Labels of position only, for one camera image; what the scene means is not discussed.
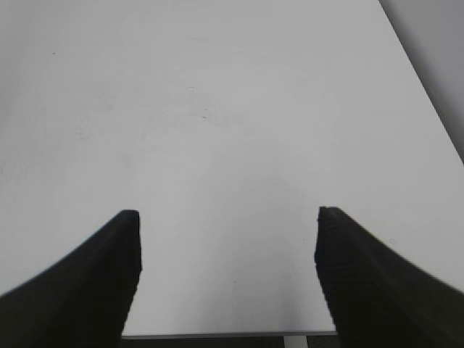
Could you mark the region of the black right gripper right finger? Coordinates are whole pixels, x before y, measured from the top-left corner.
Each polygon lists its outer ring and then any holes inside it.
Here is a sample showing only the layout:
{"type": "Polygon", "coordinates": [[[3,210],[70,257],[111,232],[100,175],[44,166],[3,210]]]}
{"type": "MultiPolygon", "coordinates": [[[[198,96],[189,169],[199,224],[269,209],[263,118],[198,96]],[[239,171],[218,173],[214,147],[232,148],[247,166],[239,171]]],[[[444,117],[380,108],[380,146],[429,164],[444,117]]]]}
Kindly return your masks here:
{"type": "Polygon", "coordinates": [[[462,347],[463,293],[338,207],[320,207],[315,269],[341,347],[462,347]]]}

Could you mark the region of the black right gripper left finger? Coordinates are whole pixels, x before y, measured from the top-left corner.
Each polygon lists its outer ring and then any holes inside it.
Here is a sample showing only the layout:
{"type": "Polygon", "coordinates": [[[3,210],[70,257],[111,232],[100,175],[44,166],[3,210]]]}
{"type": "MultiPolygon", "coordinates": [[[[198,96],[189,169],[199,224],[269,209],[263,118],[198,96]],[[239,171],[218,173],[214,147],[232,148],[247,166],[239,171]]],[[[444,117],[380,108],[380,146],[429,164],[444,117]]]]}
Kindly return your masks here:
{"type": "Polygon", "coordinates": [[[123,210],[1,295],[1,346],[118,347],[142,271],[140,227],[138,211],[123,210]]]}

